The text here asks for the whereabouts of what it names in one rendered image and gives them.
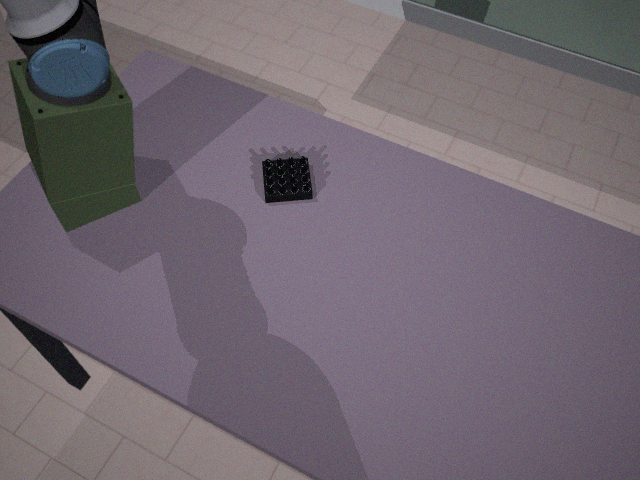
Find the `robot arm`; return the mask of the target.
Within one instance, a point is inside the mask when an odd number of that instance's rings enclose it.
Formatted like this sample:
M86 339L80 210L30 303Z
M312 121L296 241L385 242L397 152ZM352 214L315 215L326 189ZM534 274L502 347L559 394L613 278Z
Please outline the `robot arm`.
M55 105L79 106L107 94L110 58L96 0L0 3L8 13L8 32L30 60L26 79L36 97Z

